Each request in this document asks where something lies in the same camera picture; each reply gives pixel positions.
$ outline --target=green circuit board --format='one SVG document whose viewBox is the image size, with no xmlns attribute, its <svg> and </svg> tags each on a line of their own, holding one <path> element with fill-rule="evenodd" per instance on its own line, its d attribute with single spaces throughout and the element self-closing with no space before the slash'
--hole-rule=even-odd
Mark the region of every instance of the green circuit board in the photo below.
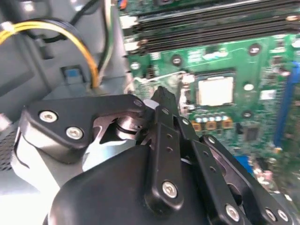
<svg viewBox="0 0 300 225">
<path fill-rule="evenodd" d="M 129 55 L 133 80 L 128 88 L 141 99 L 150 98 L 158 86 L 178 99 L 186 91 L 188 103 L 182 103 L 186 108 L 181 113 L 198 135 L 215 135 L 234 155 L 276 157 L 280 149 L 273 144 L 274 130 L 291 62 L 298 53 L 292 46 L 295 39 L 296 35 L 276 35 Z M 174 65 L 174 55 L 180 56 L 180 66 Z M 199 93 L 199 85 L 206 82 L 210 87 L 208 80 L 214 77 L 220 79 L 210 81 L 211 90 Z M 183 79 L 187 82 L 180 86 Z"/>
<path fill-rule="evenodd" d="M 300 212 L 300 84 L 294 87 L 286 127 L 282 138 L 283 151 L 273 169 L 281 192 L 288 194 Z"/>
<path fill-rule="evenodd" d="M 147 99 L 166 87 L 198 135 L 234 155 L 276 158 L 299 18 L 296 0 L 128 0 L 124 92 Z"/>
</svg>

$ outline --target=chip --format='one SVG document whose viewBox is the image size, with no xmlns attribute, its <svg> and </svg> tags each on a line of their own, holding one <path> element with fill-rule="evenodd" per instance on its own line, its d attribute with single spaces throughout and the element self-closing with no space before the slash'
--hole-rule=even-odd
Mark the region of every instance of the chip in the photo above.
<svg viewBox="0 0 300 225">
<path fill-rule="evenodd" d="M 198 83 L 199 105 L 219 106 L 233 102 L 233 77 L 210 77 Z"/>
<path fill-rule="evenodd" d="M 258 138 L 259 127 L 244 127 L 245 141 L 251 142 Z"/>
</svg>

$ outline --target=motherboard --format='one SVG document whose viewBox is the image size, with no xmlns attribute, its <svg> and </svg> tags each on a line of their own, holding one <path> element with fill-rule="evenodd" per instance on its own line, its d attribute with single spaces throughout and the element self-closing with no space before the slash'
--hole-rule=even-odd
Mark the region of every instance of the motherboard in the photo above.
<svg viewBox="0 0 300 225">
<path fill-rule="evenodd" d="M 175 94 L 198 135 L 235 156 L 276 158 L 299 74 L 298 0 L 120 2 L 125 93 Z"/>
</svg>

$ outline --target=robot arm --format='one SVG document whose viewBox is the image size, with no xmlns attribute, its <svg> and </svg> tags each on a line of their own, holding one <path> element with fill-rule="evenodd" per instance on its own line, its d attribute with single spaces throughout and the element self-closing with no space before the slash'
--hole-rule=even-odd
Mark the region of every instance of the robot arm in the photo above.
<svg viewBox="0 0 300 225">
<path fill-rule="evenodd" d="M 93 141 L 124 139 L 136 146 L 83 172 Z M 144 103 L 121 95 L 27 106 L 12 166 L 34 186 L 43 184 L 33 171 L 53 180 L 50 225 L 293 223 L 215 137 L 196 135 L 162 87 Z"/>
</svg>

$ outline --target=black wire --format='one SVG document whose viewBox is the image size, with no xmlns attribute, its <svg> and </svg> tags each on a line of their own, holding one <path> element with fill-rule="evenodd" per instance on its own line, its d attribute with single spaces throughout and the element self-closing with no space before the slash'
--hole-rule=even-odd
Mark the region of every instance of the black wire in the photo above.
<svg viewBox="0 0 300 225">
<path fill-rule="evenodd" d="M 100 69 L 102 68 L 104 62 L 105 62 L 105 55 L 107 54 L 107 51 L 109 49 L 109 30 L 106 24 L 106 11 L 105 11 L 105 6 L 102 7 L 102 16 L 103 16 L 103 21 L 104 21 L 104 31 L 105 31 L 105 43 L 104 43 L 104 49 L 103 49 L 103 53 L 100 57 L 100 61 L 98 63 L 98 71 L 100 71 Z"/>
<path fill-rule="evenodd" d="M 78 21 L 84 16 L 86 11 L 88 11 L 91 7 L 93 7 L 99 0 L 91 0 L 89 1 L 80 11 L 78 11 L 73 19 L 70 21 L 70 24 L 75 26 Z M 56 37 L 45 38 L 43 41 L 47 44 L 54 43 L 59 40 L 65 40 L 65 37 L 62 34 L 57 35 Z"/>
<path fill-rule="evenodd" d="M 74 27 L 78 22 L 79 20 L 84 16 L 84 14 L 86 13 L 87 10 L 89 10 L 91 7 L 93 7 L 99 0 L 91 0 L 89 1 L 80 11 L 78 11 L 75 16 L 71 19 L 71 21 L 68 23 L 68 27 L 70 27 L 70 25 L 72 27 Z M 44 19 L 44 18 L 36 18 L 36 19 L 30 19 L 29 21 L 41 21 L 41 19 Z M 49 19 L 49 20 L 57 20 L 56 18 L 46 18 L 46 19 Z M 31 39 L 38 39 L 38 36 L 33 34 L 32 32 L 27 32 L 26 33 Z M 43 38 L 42 39 L 46 44 L 49 44 L 49 43 L 54 43 L 54 42 L 57 42 L 57 41 L 60 41 L 60 40 L 66 40 L 66 37 L 62 34 L 59 34 L 55 37 L 51 37 L 51 38 Z"/>
<path fill-rule="evenodd" d="M 57 25 L 57 26 L 63 28 L 64 30 L 67 30 L 68 32 L 72 33 L 87 48 L 87 45 L 85 44 L 80 32 L 73 25 L 71 25 L 70 23 L 68 23 L 64 20 L 61 20 L 61 19 L 58 19 L 58 18 L 53 18 L 53 17 L 50 17 L 50 18 L 33 18 L 33 19 L 30 19 L 30 20 L 26 20 L 26 22 L 30 22 L 30 21 L 40 21 L 40 22 L 46 22 L 46 23 L 51 23 L 51 24 Z"/>
</svg>

